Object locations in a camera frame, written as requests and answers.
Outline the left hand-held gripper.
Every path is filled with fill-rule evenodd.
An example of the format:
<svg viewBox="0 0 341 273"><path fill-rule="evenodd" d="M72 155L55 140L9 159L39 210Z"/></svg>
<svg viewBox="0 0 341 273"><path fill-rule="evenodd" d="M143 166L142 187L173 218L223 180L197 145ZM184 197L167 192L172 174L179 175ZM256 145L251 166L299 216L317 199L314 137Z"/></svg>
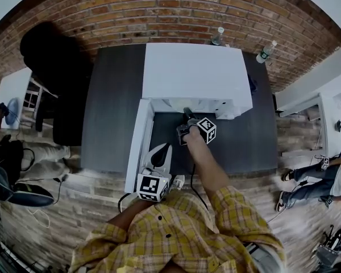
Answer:
<svg viewBox="0 0 341 273"><path fill-rule="evenodd" d="M172 145L161 144L144 158L137 177L136 192L140 199L160 202L169 190Z"/></svg>

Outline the person's right hand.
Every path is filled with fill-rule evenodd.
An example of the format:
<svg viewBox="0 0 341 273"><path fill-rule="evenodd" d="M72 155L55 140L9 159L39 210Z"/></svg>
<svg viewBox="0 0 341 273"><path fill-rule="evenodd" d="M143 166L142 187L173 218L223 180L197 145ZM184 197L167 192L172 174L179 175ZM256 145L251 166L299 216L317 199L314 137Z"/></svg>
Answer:
<svg viewBox="0 0 341 273"><path fill-rule="evenodd" d="M189 133L184 136L183 140L186 142L189 150L199 148L206 144L198 126L191 126Z"/></svg>

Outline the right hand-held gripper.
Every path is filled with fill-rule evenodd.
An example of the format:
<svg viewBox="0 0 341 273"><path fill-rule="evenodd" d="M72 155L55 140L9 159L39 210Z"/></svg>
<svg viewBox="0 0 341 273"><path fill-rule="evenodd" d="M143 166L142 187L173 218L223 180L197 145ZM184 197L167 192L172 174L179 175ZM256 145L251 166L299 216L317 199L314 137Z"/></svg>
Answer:
<svg viewBox="0 0 341 273"><path fill-rule="evenodd" d="M186 142L183 140L183 137L186 134L190 133L190 128L192 126L196 126L199 128L200 135L206 142L206 144L209 144L211 141L213 141L216 137L217 132L217 126L212 123L211 120L208 118L202 118L202 119L195 119L194 113L190 110L189 107L184 108L184 115L183 115L184 121L187 121L187 123L184 123L177 127L177 136L180 146L186 145Z"/></svg>

